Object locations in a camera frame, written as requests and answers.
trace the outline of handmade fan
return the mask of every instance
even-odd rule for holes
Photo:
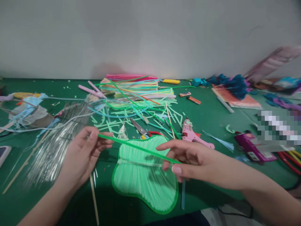
[[[156,147],[166,141],[163,136],[152,136],[127,142],[165,156],[169,149],[157,151]],[[169,213],[177,202],[178,182],[170,169],[162,170],[162,163],[163,160],[154,155],[122,144],[112,176],[114,189],[121,195],[142,199],[156,213]]]

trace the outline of white wall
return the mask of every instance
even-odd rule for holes
[[[294,44],[301,44],[298,0],[0,1],[7,77],[233,76]],[[301,57],[274,75],[300,71]]]

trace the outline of yellow cable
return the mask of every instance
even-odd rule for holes
[[[297,152],[296,150],[293,150],[292,153],[294,153],[296,156],[298,156],[299,158],[301,158],[301,154],[299,152]]]
[[[298,162],[298,163],[300,163],[301,164],[301,161],[300,161],[300,159],[298,159],[295,155],[294,155],[294,153],[292,152],[292,151],[288,151],[288,153]]]

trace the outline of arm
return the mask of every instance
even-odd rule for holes
[[[89,178],[101,151],[112,147],[113,141],[99,138],[98,133],[96,127],[87,126],[74,138],[67,148],[62,169],[53,187],[18,226],[57,224],[74,193]]]
[[[301,204],[279,184],[262,175],[262,182],[241,191],[265,219],[275,225],[301,225]]]
[[[52,226],[61,218],[76,189],[55,183],[18,226]]]
[[[301,225],[299,201],[261,172],[196,142],[171,140],[159,145],[157,150],[168,148],[167,157],[186,163],[172,166],[179,182],[193,178],[239,190],[269,222],[278,226]],[[163,170],[169,167],[170,163],[165,161]]]

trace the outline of white tassel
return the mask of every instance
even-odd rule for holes
[[[148,124],[150,122],[145,116],[142,116],[142,118],[144,119],[146,124]]]
[[[125,134],[125,126],[124,123],[122,125],[122,127],[119,130],[119,135],[117,137],[118,139],[122,139],[122,140],[128,140],[128,136]]]

